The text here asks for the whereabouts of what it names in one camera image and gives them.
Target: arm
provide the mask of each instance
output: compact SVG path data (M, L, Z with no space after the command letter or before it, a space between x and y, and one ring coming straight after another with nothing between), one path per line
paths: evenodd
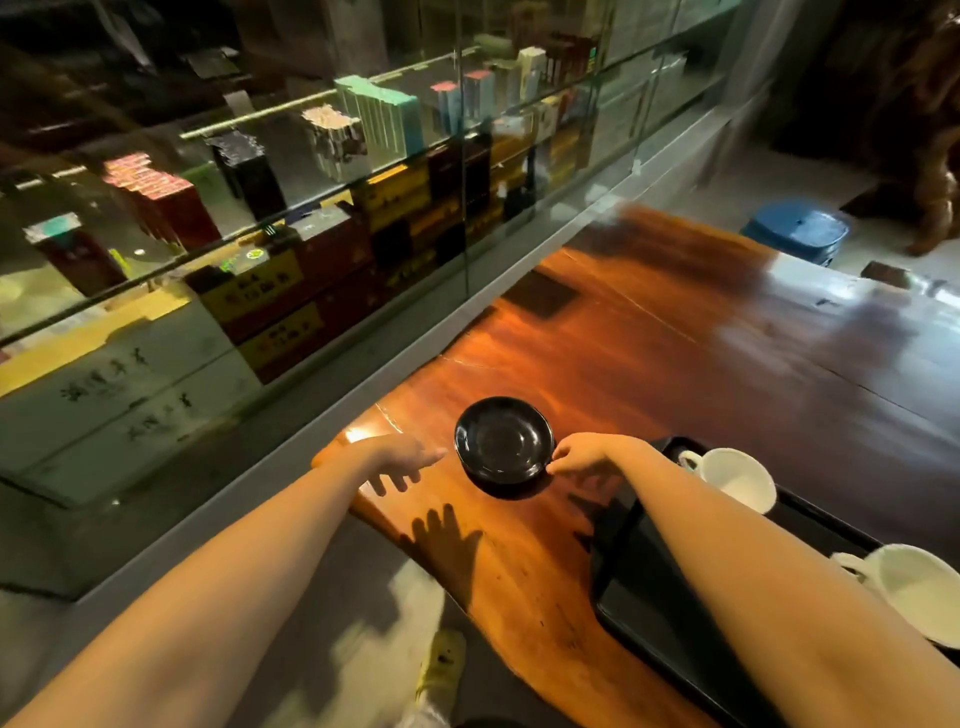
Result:
M554 457L549 473L609 462L624 474L741 664L790 725L960 725L957 668L775 523L631 437L571 435Z
M156 582L8 728L223 725L357 488L380 473L417 482L443 455L409 435L341 449Z

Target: display counter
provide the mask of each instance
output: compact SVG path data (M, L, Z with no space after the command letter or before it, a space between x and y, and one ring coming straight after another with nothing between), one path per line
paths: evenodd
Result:
M206 5L0 18L38 130L0 160L0 499L31 524L17 539L56 544L52 568L0 565L22 591L82 595L533 251L514 233L558 201L576 215L571 190L709 108L739 11ZM183 79L203 93L178 100Z

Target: blue stool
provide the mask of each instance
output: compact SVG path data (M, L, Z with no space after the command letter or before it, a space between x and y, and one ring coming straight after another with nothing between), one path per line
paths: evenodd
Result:
M847 223L811 203L783 200L761 207L740 234L781 253L828 266L849 232Z

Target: black dish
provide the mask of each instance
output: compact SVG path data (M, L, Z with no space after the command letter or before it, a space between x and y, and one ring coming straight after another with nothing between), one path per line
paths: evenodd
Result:
M453 442L471 479L498 487L541 475L556 447L546 418L513 397L474 402L457 421Z

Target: white cup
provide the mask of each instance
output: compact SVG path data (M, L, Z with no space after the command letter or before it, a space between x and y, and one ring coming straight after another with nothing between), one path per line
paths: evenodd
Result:
M929 551L887 544L867 558L830 558L900 613L928 640L960 649L960 573Z
M767 513L777 502L774 479L746 452L717 448L698 455L687 449L677 460L686 470L758 513Z

